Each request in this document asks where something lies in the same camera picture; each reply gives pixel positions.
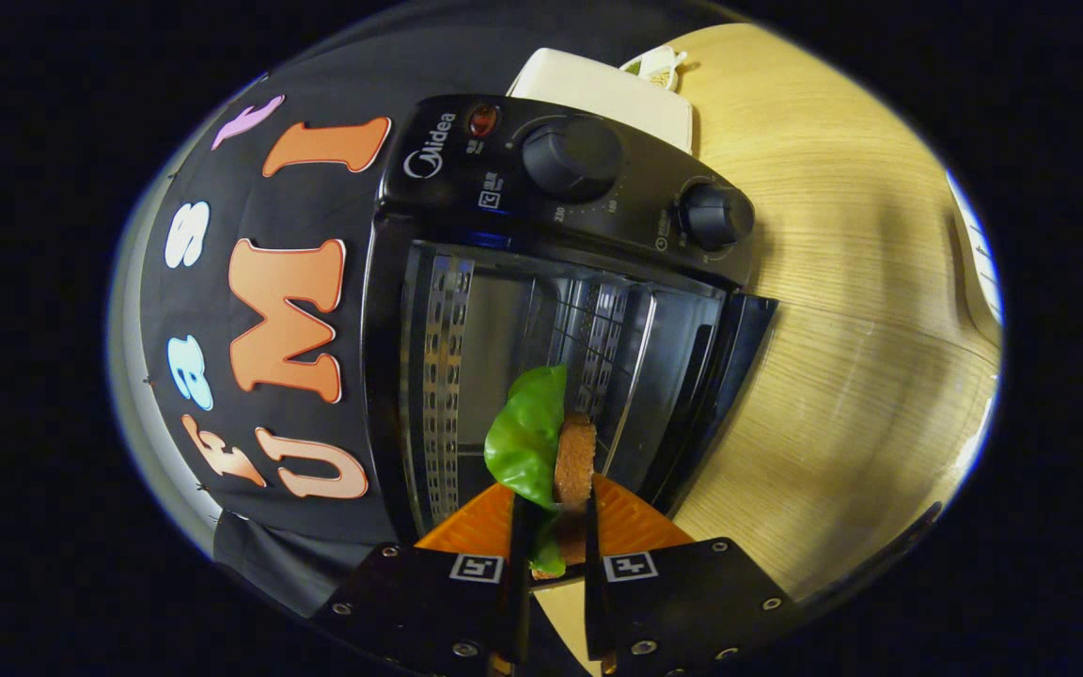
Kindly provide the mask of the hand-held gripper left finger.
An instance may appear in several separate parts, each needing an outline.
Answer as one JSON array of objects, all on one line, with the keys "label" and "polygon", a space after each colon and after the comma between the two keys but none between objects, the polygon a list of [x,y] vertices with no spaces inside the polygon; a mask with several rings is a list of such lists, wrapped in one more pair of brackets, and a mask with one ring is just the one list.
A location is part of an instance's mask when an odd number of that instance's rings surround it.
[{"label": "hand-held gripper left finger", "polygon": [[512,676],[529,646],[533,507],[482,490],[417,543],[380,543],[312,626],[410,676]]}]

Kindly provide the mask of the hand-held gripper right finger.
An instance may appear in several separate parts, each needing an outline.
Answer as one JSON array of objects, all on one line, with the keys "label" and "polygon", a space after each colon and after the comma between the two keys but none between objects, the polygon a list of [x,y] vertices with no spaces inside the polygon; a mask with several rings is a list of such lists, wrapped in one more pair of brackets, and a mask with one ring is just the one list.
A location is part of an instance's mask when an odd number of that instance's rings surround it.
[{"label": "hand-held gripper right finger", "polygon": [[586,517],[586,646],[604,676],[708,676],[801,622],[730,537],[697,541],[605,476]]}]

